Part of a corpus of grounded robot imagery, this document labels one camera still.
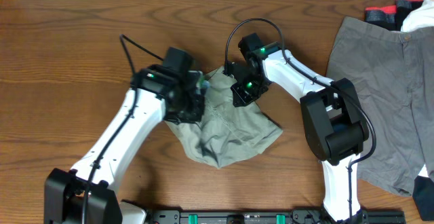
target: green strip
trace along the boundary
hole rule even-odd
[[[278,214],[276,216],[277,224],[285,224],[285,215],[284,214]]]
[[[189,214],[189,224],[197,224],[197,214]]]

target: wood grain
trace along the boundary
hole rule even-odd
[[[123,33],[163,56],[190,52],[204,72],[223,64],[226,38],[246,18],[276,22],[295,57],[325,73],[344,16],[394,0],[3,0],[0,9],[0,219],[40,223],[43,184],[52,168],[69,169],[96,142],[123,100],[130,70]],[[269,26],[253,31],[277,39]],[[136,66],[156,62],[136,50]],[[129,167],[119,199],[185,210],[283,210],[319,206],[323,175],[304,139],[298,103],[272,85],[259,101],[284,130],[262,155],[221,170],[198,164],[161,123]],[[365,208],[404,210],[421,223],[412,198],[359,181]]]

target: pile of clothes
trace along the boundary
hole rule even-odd
[[[354,83],[376,129],[377,148],[358,178],[412,195],[425,221],[434,221],[433,74],[434,0],[368,7],[365,22],[346,17],[327,71]]]

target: waistband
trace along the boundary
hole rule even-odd
[[[422,39],[429,35],[434,36],[434,27],[424,27],[409,33],[393,32],[376,26],[374,24],[368,24],[352,17],[345,17],[344,21],[342,22],[341,28],[353,29],[355,31],[363,33],[363,35],[365,36],[370,36],[373,38],[385,41],[392,41],[396,43],[404,43],[412,39]]]

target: gray cloth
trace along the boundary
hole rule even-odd
[[[200,123],[177,126],[166,122],[189,158],[217,168],[262,153],[282,133],[256,103],[238,108],[232,105],[231,86],[236,81],[222,71],[220,67],[205,76],[210,88]]]
[[[426,162],[434,179],[433,27],[396,33],[346,17],[327,76],[354,83],[374,124],[377,148],[359,164],[359,178],[391,193],[411,195]],[[363,154],[371,144],[365,143]]]

